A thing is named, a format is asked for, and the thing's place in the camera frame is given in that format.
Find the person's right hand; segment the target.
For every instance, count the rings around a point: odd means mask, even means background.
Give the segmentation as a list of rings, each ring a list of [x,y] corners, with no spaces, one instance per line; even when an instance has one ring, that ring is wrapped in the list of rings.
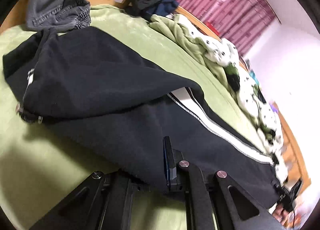
[[[280,222],[285,228],[290,228],[293,225],[293,212],[288,212],[283,208],[283,205],[277,204],[272,212],[272,215]]]

